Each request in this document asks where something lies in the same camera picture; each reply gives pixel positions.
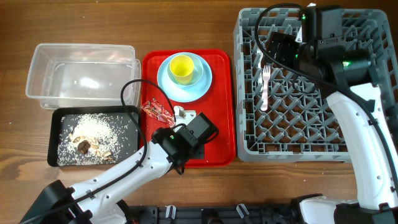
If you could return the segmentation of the white plastic fork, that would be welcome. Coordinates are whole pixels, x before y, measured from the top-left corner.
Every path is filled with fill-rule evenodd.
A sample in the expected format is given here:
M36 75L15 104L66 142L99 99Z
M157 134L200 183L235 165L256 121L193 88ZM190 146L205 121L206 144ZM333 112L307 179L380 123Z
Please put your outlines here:
M271 77L271 66L266 64L262 71L262 95L261 99L263 101L260 109L261 111L267 111L268 109L268 84Z

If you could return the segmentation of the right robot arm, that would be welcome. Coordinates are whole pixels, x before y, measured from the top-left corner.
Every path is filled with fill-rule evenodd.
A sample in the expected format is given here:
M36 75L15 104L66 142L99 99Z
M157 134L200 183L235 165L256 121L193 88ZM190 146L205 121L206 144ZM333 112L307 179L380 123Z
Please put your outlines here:
M292 35L272 32L261 50L270 61L308 78L320 89L341 128L354 168L356 201L322 195L301 199L301 221L396 223L397 151L369 52L349 50L337 32L302 44Z

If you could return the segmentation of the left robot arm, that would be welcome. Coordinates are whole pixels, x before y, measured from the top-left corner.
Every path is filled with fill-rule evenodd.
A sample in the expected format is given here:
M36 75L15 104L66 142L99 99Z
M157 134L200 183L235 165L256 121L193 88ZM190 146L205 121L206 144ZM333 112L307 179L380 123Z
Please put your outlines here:
M175 169L183 173L192 158L213 134L181 126L159 128L135 154L102 174L66 188L57 180L43 189L22 223L126 223L118 205L142 185Z

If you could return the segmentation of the white plastic spoon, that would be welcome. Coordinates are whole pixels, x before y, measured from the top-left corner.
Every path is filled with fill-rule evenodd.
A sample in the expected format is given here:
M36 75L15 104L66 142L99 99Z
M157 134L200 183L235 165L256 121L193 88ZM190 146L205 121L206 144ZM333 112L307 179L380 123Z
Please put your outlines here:
M262 58L263 58L263 53L259 49L257 49L256 50L256 58L254 60L254 65L256 68L256 73L255 73L254 78L256 79L258 85L263 83L263 81L262 81L262 65L261 65Z

